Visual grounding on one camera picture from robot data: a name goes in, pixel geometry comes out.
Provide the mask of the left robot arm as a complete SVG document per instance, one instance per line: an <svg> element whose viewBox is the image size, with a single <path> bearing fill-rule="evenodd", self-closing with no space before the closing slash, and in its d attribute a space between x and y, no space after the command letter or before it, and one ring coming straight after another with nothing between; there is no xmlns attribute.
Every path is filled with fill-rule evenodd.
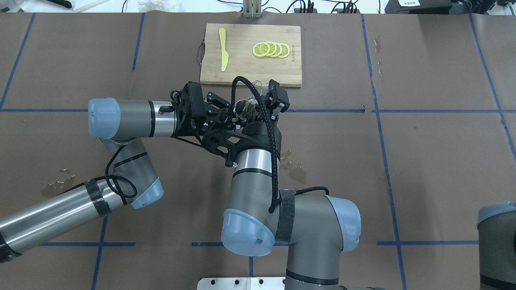
<svg viewBox="0 0 516 290"><path fill-rule="evenodd" d="M142 209L159 200L164 190L143 138L167 137L186 141L221 156L227 167L239 162L245 139L236 131L245 123L238 117L234 79L231 101L190 81L169 100L91 99L84 118L89 134L106 149L104 171L33 207L1 218L1 262L7 263L30 249L83 224L110 215L130 204Z"/></svg>

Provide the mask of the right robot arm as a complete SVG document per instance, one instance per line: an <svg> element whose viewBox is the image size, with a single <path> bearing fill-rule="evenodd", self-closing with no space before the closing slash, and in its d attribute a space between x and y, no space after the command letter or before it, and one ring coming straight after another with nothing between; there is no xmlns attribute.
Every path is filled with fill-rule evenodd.
<svg viewBox="0 0 516 290"><path fill-rule="evenodd" d="M222 243L227 250L243 256L264 256L276 243L289 246L286 264L286 290L351 289L339 285L341 252L353 251L359 244L362 224L359 208L350 200L331 196L324 186L279 189L278 167L281 134L278 114L289 108L285 90L269 83L265 96L245 77L236 77L231 88L227 119L237 115L237 83L249 88L256 101L253 117L245 117L240 141L231 149L228 161L237 163L230 200L224 211ZM405 246L465 245L467 241L408 241L400 239L396 198L392 189L385 128L377 92L373 113L378 126L382 163L385 170L389 210L403 290L407 290ZM479 209L480 289L515 289L515 201L492 203Z"/></svg>

